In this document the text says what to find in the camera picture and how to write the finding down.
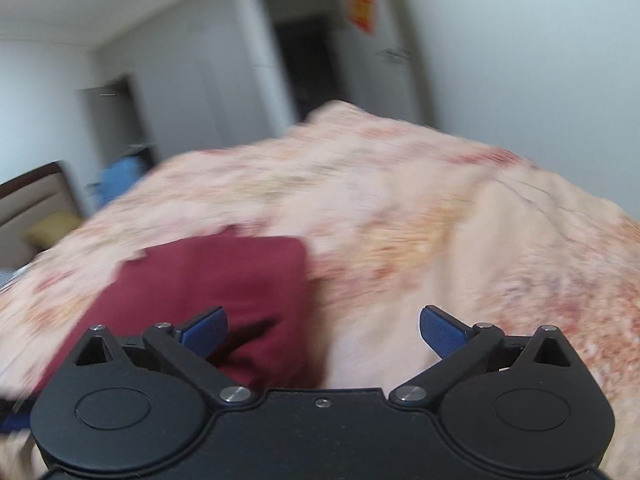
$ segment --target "folded garment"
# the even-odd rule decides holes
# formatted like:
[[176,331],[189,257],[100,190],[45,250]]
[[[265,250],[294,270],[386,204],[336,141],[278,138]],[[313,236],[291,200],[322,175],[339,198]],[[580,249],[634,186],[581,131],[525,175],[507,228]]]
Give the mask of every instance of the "folded garment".
[[156,322],[180,325],[218,305],[228,317],[228,337],[210,362],[258,391],[313,387],[306,268],[306,249],[296,238],[238,237],[232,228],[148,248],[143,258],[124,263],[82,316],[38,388],[91,325],[135,335]]

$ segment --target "dark doorway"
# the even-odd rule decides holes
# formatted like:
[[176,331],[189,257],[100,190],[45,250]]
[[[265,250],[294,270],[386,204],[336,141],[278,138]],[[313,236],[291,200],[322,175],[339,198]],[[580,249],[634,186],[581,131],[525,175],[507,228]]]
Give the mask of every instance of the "dark doorway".
[[276,25],[298,120],[334,99],[347,100],[331,50],[330,23],[325,16]]

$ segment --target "bed sheet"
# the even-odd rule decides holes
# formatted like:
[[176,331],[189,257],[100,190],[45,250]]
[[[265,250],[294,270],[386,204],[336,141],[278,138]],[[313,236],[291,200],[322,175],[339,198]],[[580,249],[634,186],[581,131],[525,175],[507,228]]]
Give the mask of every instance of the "bed sheet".
[[506,150],[344,103],[167,161],[37,258],[0,293],[0,395],[37,383],[123,261],[228,224],[306,242],[327,387],[388,392],[436,362],[425,304],[512,334],[559,325],[616,413],[604,469],[640,478],[640,225]]

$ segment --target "headboard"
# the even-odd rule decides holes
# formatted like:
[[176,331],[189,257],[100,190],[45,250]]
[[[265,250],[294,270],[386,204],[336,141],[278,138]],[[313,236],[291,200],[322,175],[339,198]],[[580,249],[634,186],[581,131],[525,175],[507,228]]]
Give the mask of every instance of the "headboard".
[[22,233],[56,211],[82,216],[61,162],[0,184],[0,268],[19,269],[33,260],[36,251]]

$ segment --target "red and yellow poster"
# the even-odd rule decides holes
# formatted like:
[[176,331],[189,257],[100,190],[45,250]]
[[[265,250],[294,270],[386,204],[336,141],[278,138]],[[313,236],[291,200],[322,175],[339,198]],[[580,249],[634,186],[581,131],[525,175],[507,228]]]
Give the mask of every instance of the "red and yellow poster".
[[376,0],[349,0],[349,19],[365,32],[373,34]]

